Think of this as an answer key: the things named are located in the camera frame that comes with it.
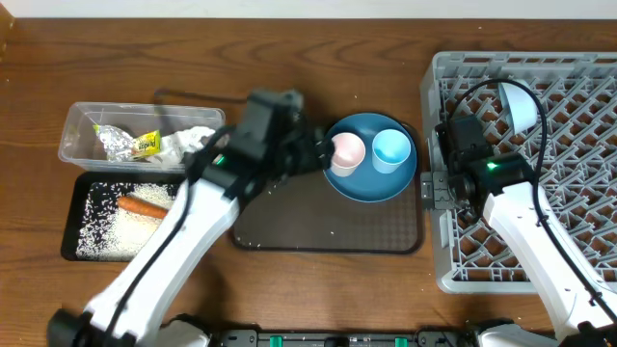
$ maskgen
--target white wall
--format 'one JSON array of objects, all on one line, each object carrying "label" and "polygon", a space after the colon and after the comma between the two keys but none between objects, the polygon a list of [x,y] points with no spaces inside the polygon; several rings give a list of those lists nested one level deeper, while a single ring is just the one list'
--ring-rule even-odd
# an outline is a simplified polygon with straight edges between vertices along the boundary
[{"label": "white wall", "polygon": [[16,17],[615,19],[617,0],[1,0]]}]

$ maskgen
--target table surface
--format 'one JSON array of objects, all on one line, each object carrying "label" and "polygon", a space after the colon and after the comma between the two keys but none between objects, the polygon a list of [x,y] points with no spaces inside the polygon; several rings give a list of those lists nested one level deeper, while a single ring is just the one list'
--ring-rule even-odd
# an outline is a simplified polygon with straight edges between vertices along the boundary
[{"label": "table surface", "polygon": [[[232,96],[295,88],[317,121],[379,111],[419,130],[420,79],[444,50],[615,51],[617,22],[18,19],[0,65],[0,344],[43,345],[56,309],[79,311],[125,266],[60,257],[82,172],[56,154],[73,102],[148,103],[163,86]],[[240,108],[212,106],[238,121]],[[551,329],[535,295],[441,292],[426,236],[412,256],[250,253],[222,237],[168,315],[270,330],[407,331],[497,317]]]}]

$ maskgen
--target clear plastic bin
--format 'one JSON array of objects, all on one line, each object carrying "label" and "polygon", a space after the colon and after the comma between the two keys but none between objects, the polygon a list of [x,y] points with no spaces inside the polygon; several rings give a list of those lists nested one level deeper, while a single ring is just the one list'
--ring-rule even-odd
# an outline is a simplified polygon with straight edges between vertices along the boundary
[{"label": "clear plastic bin", "polygon": [[161,166],[149,162],[110,162],[93,125],[114,125],[137,137],[160,130],[161,136],[193,126],[214,130],[225,123],[220,109],[189,106],[163,106],[165,116],[158,116],[154,105],[106,102],[76,102],[68,110],[58,156],[88,171],[181,173],[183,165]]}]

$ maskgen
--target blue cup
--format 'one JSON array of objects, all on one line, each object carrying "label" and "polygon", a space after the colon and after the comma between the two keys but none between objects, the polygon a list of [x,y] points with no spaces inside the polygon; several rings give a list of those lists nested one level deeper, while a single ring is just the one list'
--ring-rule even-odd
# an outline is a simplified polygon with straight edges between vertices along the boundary
[{"label": "blue cup", "polygon": [[411,153],[409,138],[398,130],[380,131],[373,139],[373,167],[379,173],[393,173]]}]

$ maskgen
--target carrot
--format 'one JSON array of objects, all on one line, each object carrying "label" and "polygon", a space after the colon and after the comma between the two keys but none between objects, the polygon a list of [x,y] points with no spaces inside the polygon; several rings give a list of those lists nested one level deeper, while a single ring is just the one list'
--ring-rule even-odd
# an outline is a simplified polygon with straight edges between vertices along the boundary
[{"label": "carrot", "polygon": [[165,208],[137,198],[118,198],[118,207],[129,212],[158,219],[163,219],[167,216],[167,210]]}]

